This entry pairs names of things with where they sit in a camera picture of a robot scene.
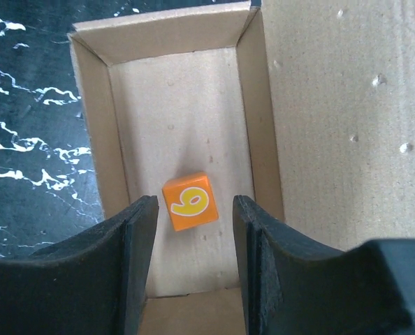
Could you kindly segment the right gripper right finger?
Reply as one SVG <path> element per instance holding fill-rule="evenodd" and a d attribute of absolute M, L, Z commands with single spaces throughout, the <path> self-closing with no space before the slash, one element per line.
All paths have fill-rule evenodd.
<path fill-rule="evenodd" d="M 339 251 L 245 195 L 233 234 L 248 334 L 415 334 L 415 239 Z"/>

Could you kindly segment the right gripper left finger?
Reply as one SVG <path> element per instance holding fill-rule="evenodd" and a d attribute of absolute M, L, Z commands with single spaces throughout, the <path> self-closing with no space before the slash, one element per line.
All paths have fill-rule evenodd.
<path fill-rule="evenodd" d="M 158 200 L 25 258 L 0 258 L 0 334 L 137 334 Z"/>

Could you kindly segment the small orange cube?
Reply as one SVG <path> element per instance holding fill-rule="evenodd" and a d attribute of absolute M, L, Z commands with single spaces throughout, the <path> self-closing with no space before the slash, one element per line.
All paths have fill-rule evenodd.
<path fill-rule="evenodd" d="M 219 218 L 212 185 L 205 172 L 170 179 L 161 190 L 176 232 Z"/>

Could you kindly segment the cardboard box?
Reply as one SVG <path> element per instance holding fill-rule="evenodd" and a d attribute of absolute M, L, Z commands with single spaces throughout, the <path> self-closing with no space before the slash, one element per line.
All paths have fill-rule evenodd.
<path fill-rule="evenodd" d="M 160 204 L 137 334 L 248 334 L 245 195 L 350 251 L 415 239 L 415 1 L 241 1 L 78 22 L 69 36 L 103 213 Z M 162 187 L 208 175 L 176 232 Z"/>

